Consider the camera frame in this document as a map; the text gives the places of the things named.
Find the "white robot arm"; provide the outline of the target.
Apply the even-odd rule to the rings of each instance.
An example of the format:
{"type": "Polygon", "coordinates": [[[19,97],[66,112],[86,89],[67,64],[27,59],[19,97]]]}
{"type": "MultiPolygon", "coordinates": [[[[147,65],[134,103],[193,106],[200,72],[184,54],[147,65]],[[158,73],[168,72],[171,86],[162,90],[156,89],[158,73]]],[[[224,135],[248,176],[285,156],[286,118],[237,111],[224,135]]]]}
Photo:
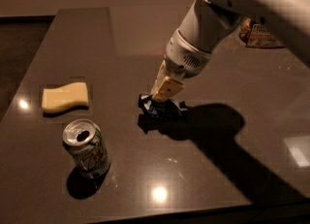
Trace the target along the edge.
{"type": "Polygon", "coordinates": [[[244,18],[260,23],[304,64],[310,64],[310,0],[195,0],[167,44],[151,97],[164,102],[198,75],[217,45],[244,18]]]}

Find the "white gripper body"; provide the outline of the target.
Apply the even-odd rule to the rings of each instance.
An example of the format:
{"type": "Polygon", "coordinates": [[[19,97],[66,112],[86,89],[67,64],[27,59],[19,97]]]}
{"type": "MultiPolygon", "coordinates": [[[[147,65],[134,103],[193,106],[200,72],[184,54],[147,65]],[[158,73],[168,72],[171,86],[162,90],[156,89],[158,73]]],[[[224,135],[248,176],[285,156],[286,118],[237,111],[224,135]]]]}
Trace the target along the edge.
{"type": "Polygon", "coordinates": [[[198,75],[209,62],[211,54],[190,45],[176,30],[170,38],[165,53],[170,72],[192,78],[198,75]]]}

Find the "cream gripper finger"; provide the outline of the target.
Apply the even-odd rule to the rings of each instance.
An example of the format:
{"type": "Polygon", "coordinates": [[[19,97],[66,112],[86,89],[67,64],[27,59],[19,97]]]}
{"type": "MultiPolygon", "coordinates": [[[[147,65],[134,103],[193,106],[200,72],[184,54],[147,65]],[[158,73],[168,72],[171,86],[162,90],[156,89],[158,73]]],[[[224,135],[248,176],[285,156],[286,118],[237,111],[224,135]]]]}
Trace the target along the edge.
{"type": "Polygon", "coordinates": [[[172,79],[171,77],[167,76],[166,87],[167,90],[164,94],[156,94],[156,95],[151,94],[152,99],[157,102],[165,102],[168,99],[172,98],[177,93],[179,93],[181,90],[183,90],[185,85],[183,82],[172,79]]]}
{"type": "Polygon", "coordinates": [[[163,61],[160,69],[158,71],[157,77],[155,79],[154,85],[151,89],[151,94],[164,94],[167,90],[166,84],[167,84],[167,67],[166,67],[166,61],[163,61]]]}

